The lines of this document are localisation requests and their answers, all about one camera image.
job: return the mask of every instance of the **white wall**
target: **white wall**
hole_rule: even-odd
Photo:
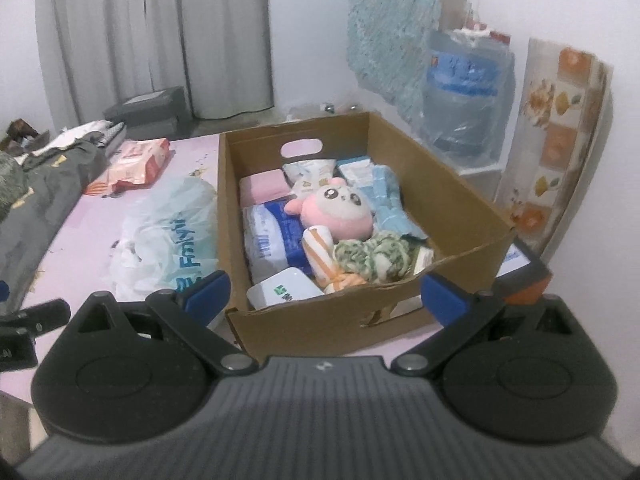
[[[270,0],[276,106],[337,101],[357,88],[346,60],[349,0]]]
[[[530,36],[570,43],[615,65],[613,124],[590,188],[550,266],[560,294],[612,367],[610,419],[623,445],[640,438],[640,28],[638,0],[472,0],[513,35],[519,98]]]
[[[0,0],[0,132],[23,118],[37,131],[53,130],[38,41],[35,0]]]

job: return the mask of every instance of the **cardboard box handle hole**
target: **cardboard box handle hole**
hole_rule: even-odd
[[[283,158],[295,158],[297,156],[315,155],[322,151],[322,140],[300,139],[286,142],[280,149]]]

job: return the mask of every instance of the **white package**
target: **white package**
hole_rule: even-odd
[[[309,300],[323,296],[314,282],[304,272],[289,267],[275,276],[252,286],[246,297],[255,310],[289,301]]]
[[[368,156],[339,161],[338,170],[351,187],[373,186],[373,162]]]
[[[292,183],[291,192],[302,199],[329,184],[334,176],[335,159],[299,160],[285,164],[282,169]]]

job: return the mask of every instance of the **green knitted yarn toy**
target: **green knitted yarn toy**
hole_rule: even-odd
[[[393,231],[380,231],[366,242],[342,240],[334,247],[334,259],[344,272],[369,283],[401,280],[411,264],[409,243]]]

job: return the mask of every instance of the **pink wet wipes pack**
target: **pink wet wipes pack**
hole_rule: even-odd
[[[84,190],[105,195],[153,184],[169,162],[169,140],[125,140],[107,170]]]
[[[271,170],[246,176],[240,179],[239,186],[241,208],[264,204],[291,194],[291,189],[282,170]]]

